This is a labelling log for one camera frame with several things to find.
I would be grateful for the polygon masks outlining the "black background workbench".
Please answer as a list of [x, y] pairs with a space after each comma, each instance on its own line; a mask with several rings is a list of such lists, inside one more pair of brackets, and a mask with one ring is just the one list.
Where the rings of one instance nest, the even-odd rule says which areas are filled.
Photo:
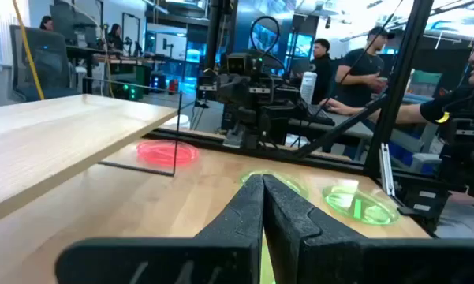
[[153, 66], [156, 67], [159, 64], [166, 62], [164, 56], [150, 56], [145, 57], [126, 57], [119, 51], [109, 51], [89, 48], [89, 47], [77, 47], [68, 45], [66, 47], [67, 55], [69, 59], [76, 61], [83, 60], [83, 67], [86, 69], [86, 76], [82, 79], [82, 90], [84, 93], [91, 94], [93, 91], [93, 82], [96, 78], [93, 77], [95, 67], [100, 63], [108, 62], [109, 64], [118, 65], [134, 65], [134, 66]]

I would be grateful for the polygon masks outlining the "dark monitor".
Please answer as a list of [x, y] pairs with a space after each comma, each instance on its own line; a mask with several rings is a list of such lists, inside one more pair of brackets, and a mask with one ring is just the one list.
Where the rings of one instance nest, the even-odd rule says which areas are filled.
[[67, 45], [97, 47], [97, 24], [90, 17], [61, 2], [50, 6], [50, 15], [54, 22], [54, 31], [65, 37]]

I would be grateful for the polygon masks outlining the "wooden shelf with black frame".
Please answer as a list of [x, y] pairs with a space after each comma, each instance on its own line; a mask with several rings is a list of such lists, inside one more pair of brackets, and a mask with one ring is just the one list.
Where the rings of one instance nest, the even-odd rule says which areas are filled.
[[89, 94], [0, 106], [0, 220], [176, 115]]

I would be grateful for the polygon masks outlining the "blue lit display screen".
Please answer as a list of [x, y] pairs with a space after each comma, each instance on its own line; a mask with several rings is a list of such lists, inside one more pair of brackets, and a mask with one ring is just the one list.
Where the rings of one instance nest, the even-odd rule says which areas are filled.
[[296, 47], [293, 50], [293, 34], [289, 34], [286, 55], [295, 57], [309, 58], [311, 56], [312, 39], [311, 35], [298, 34], [295, 36]]

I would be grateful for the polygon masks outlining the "green transparent plastic plate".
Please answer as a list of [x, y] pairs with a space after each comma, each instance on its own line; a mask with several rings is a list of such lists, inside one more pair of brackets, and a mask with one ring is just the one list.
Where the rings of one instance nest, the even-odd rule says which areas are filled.
[[240, 177], [241, 185], [243, 185], [254, 174], [273, 175], [280, 182], [287, 185], [291, 190], [296, 192], [298, 195], [304, 197], [305, 199], [308, 198], [308, 189], [298, 179], [292, 177], [291, 175], [284, 174], [284, 173], [281, 173], [281, 172], [278, 172], [278, 171], [273, 171], [273, 170], [252, 170], [252, 171], [248, 171]]
[[395, 207], [385, 200], [359, 190], [358, 183], [331, 185], [322, 190], [323, 200], [338, 214], [356, 222], [385, 226], [399, 220]]

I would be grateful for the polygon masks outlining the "white plastic bin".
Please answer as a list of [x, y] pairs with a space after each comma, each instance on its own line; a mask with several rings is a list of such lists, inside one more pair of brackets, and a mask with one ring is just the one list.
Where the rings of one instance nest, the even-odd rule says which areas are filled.
[[188, 115], [181, 114], [174, 118], [171, 118], [169, 121], [166, 121], [161, 125], [161, 128], [164, 129], [190, 129], [191, 121]]

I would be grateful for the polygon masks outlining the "black keyboard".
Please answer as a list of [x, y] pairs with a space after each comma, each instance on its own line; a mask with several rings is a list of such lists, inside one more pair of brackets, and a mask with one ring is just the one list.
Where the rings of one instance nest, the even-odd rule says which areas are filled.
[[335, 126], [333, 119], [327, 115], [320, 105], [306, 104], [302, 106], [302, 110], [304, 112], [304, 120], [307, 122]]

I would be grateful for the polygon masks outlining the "white cylindrical appliance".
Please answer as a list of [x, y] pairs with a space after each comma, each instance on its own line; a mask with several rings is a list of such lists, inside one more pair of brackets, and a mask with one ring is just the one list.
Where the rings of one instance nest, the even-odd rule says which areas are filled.
[[313, 95], [315, 94], [315, 84], [317, 81], [317, 74], [313, 72], [305, 72], [300, 84], [300, 97], [311, 104]]

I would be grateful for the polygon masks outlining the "black box with white labels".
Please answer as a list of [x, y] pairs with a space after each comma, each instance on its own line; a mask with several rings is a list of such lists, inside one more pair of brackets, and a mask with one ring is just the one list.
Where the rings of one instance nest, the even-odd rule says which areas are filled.
[[450, 197], [447, 185], [412, 174], [394, 174], [393, 178], [395, 198], [401, 204], [398, 211], [411, 217], [429, 234], [434, 234]]

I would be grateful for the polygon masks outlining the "red translucent plastic bowl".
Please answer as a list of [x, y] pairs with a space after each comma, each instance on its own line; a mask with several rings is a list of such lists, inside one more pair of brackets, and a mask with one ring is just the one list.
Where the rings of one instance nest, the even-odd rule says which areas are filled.
[[199, 157], [199, 150], [191, 144], [174, 140], [145, 140], [136, 146], [137, 158], [156, 166], [187, 165]]

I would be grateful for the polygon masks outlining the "computer tower with green lights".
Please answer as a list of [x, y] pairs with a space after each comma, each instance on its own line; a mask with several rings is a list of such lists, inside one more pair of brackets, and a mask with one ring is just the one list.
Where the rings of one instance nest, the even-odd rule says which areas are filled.
[[134, 81], [118, 80], [112, 85], [114, 96], [118, 99], [138, 101], [144, 96], [144, 89]]

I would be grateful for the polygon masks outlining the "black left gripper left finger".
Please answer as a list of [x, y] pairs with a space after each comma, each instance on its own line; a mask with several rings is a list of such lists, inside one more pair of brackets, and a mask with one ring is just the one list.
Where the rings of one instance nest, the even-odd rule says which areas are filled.
[[194, 237], [96, 237], [58, 256], [58, 284], [259, 284], [264, 183], [252, 175]]

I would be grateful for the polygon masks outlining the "grey mesh office chair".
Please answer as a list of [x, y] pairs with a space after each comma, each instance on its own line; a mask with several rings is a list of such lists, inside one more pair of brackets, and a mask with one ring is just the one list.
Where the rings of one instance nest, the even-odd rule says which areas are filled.
[[69, 61], [65, 38], [57, 32], [26, 27], [30, 55], [26, 53], [21, 27], [9, 27], [13, 52], [13, 90], [10, 98], [18, 103], [40, 100], [35, 85], [39, 80], [45, 99], [78, 95], [70, 87]]

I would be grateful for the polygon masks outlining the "computer tower with blue lights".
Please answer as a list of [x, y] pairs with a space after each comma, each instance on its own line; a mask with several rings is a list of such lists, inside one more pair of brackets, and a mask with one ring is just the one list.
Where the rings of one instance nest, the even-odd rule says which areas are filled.
[[153, 72], [150, 76], [150, 91], [151, 92], [164, 92], [167, 89], [166, 86], [166, 75], [164, 73]]

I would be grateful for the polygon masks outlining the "silver metal bracket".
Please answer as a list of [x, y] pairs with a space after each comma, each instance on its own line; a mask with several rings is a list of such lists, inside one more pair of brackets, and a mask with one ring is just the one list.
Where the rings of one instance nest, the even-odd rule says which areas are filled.
[[229, 130], [222, 145], [228, 148], [242, 148], [244, 145], [244, 133], [245, 131], [242, 129]]
[[382, 143], [379, 149], [379, 164], [383, 190], [388, 196], [395, 196], [393, 169], [390, 162], [388, 144]]

